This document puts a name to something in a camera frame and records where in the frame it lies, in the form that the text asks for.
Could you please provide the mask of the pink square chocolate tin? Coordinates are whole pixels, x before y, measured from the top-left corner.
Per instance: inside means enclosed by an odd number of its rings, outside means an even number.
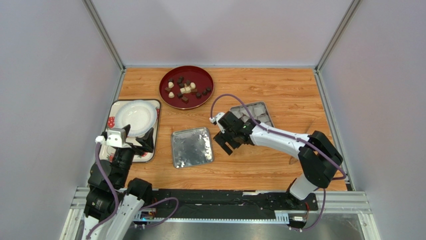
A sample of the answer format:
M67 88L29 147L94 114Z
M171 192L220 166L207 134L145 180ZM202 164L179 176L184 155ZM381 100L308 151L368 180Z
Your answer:
M265 102L258 101L247 103L246 107L248 108L248 111L242 105L233 106L230 108L230 111L243 122L250 119L248 114L248 112L250 112L255 120L265 123L270 127L275 126Z

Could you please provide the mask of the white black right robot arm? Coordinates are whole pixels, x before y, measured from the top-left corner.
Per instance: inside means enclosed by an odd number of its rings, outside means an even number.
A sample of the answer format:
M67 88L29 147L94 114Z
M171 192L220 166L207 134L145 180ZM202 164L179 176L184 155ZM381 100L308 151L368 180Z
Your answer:
M298 160L302 174L289 186L288 192L299 201L316 189L326 189L336 172L344 172L342 155L323 132L289 132L255 119L243 121L230 111L220 112L209 120L219 127L213 139L228 155L241 145L251 145L277 150Z

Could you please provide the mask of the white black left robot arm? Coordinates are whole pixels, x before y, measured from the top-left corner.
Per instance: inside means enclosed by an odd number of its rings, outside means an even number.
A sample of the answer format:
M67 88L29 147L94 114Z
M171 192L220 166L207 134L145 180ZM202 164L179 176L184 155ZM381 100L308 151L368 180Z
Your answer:
M84 208L84 240L121 240L136 213L153 198L152 184L127 180L136 155L153 153L154 129L137 144L127 142L131 125L111 128L95 139L95 162L90 169Z

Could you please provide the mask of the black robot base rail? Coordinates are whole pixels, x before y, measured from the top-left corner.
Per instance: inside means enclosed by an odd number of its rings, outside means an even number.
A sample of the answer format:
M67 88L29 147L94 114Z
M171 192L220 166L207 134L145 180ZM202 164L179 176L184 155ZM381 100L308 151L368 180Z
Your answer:
M298 200L286 191L158 189L152 194L152 206L135 215L135 224L154 224L162 220L274 223L301 229L309 214L321 209L321 201L314 193L305 200Z

